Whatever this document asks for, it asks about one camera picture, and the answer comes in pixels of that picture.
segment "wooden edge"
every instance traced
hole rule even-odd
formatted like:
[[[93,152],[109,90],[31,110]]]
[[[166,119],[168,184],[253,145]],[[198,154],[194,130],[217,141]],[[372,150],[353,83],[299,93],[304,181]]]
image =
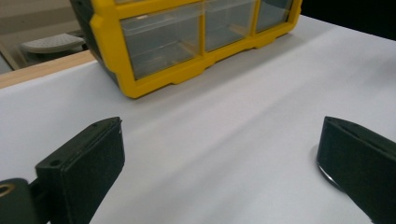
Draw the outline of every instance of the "wooden edge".
[[[0,75],[0,89],[95,60],[89,50]]]

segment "white table surface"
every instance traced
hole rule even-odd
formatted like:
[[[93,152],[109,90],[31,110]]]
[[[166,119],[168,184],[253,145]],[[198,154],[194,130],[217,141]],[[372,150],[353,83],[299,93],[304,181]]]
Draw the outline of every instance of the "white table surface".
[[[0,90],[0,179],[120,116],[126,163],[92,223],[371,223],[315,164],[325,116],[396,141],[396,42],[302,16],[288,35],[138,100],[97,62]]]

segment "yellow storage organizer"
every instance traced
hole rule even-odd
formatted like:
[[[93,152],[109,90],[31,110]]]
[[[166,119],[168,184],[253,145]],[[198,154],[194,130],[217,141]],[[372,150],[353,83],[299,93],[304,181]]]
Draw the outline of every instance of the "yellow storage organizer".
[[[93,55],[132,98],[196,77],[297,24],[302,0],[70,0]]]

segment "yellow plastic frame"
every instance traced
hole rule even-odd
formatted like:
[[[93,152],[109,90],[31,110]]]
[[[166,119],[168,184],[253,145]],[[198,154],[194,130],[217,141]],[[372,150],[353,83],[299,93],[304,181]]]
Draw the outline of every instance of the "yellow plastic frame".
[[[249,36],[210,52],[205,51],[205,14],[203,14],[200,17],[199,27],[200,50],[196,57],[135,80],[120,21],[199,2],[204,3],[205,0],[146,0],[122,4],[116,4],[114,0],[92,0],[94,10],[90,21],[92,32],[106,68],[116,75],[120,90],[126,96],[137,98],[168,84],[181,83],[202,74],[207,67],[237,52],[245,49],[258,49],[272,43],[277,37],[294,28],[301,13],[302,4],[302,0],[293,0],[287,22],[256,33],[261,1],[255,0]]]

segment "bolt hole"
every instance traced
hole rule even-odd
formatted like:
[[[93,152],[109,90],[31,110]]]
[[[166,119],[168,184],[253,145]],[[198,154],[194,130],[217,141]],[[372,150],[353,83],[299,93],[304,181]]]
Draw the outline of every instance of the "bolt hole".
[[[49,163],[49,165],[51,165],[51,166],[57,166],[59,164],[61,164],[60,160],[52,161],[52,162]]]
[[[9,194],[14,189],[15,189],[15,185],[13,184],[0,185],[0,198]]]

